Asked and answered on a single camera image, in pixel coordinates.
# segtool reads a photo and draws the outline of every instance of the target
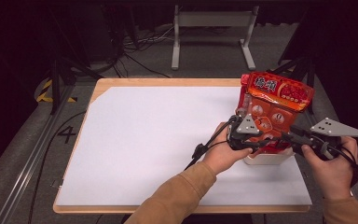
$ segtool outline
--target red package top seal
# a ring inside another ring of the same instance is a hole
[[[267,72],[252,72],[246,82],[252,96],[296,112],[306,109],[314,94],[314,89],[302,82]]]

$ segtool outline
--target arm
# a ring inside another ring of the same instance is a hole
[[[356,140],[351,137],[342,137],[341,142],[353,154],[357,162]],[[350,163],[342,156],[331,161],[322,161],[309,146],[303,146],[302,150],[324,195],[324,218],[327,223],[358,223],[358,201],[351,196],[352,168]]]
[[[201,198],[216,181],[216,176],[245,158],[252,150],[232,150],[227,142],[227,129],[211,143],[220,143],[209,149],[204,159],[162,184],[130,216],[132,223],[181,223],[199,205]]]

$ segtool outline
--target brown sleeve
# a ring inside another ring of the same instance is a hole
[[[200,199],[215,181],[211,168],[202,161],[198,162],[162,184],[138,207],[126,224],[179,224],[197,208]]]
[[[358,201],[354,197],[343,200],[324,199],[324,218],[327,224],[358,223]]]

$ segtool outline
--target floor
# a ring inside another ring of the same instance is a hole
[[[295,24],[255,27],[250,50],[256,70],[265,71],[279,66],[277,61],[295,29]],[[129,44],[126,45],[128,47],[126,51],[130,57],[120,58],[116,67],[117,72],[115,69],[110,69],[102,75],[118,77],[118,73],[121,77],[240,77],[241,74],[249,72],[239,46],[241,34],[243,30],[238,28],[199,28],[183,31],[181,61],[177,71],[171,69],[172,35],[160,38],[159,40],[164,41],[143,51],[132,52]],[[103,64],[94,64],[92,68],[101,66]],[[94,86],[95,81],[92,78],[79,77],[75,86],[67,89],[70,96],[77,98],[77,101],[63,105],[55,124],[51,127],[52,132],[56,134],[52,134],[46,140],[48,143],[46,158],[40,156],[33,174],[25,183],[26,188],[10,210],[12,212],[7,215],[6,223],[120,223],[123,215],[59,215],[52,210],[58,186],[62,181],[76,141],[76,134],[83,120],[83,112],[87,110]],[[35,97],[40,92],[39,89],[35,90]],[[301,115],[296,120],[301,125],[325,117],[338,119],[318,79],[316,79],[315,90],[314,115]],[[38,108],[21,127],[0,160],[0,212],[21,170],[38,144],[41,133],[51,119],[50,110],[51,103],[39,103]],[[312,199],[313,206],[310,211],[304,214],[267,214],[266,220],[262,214],[252,214],[253,223],[322,223],[321,193],[305,160],[299,156],[296,156],[296,160]],[[358,184],[352,192],[358,198]]]

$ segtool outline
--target person's right hand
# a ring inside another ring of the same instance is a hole
[[[354,138],[341,137],[342,146],[347,148],[358,162],[358,148]],[[342,156],[331,161],[322,161],[309,146],[302,146],[304,157],[312,168],[313,176],[326,199],[346,199],[351,197],[351,164]]]

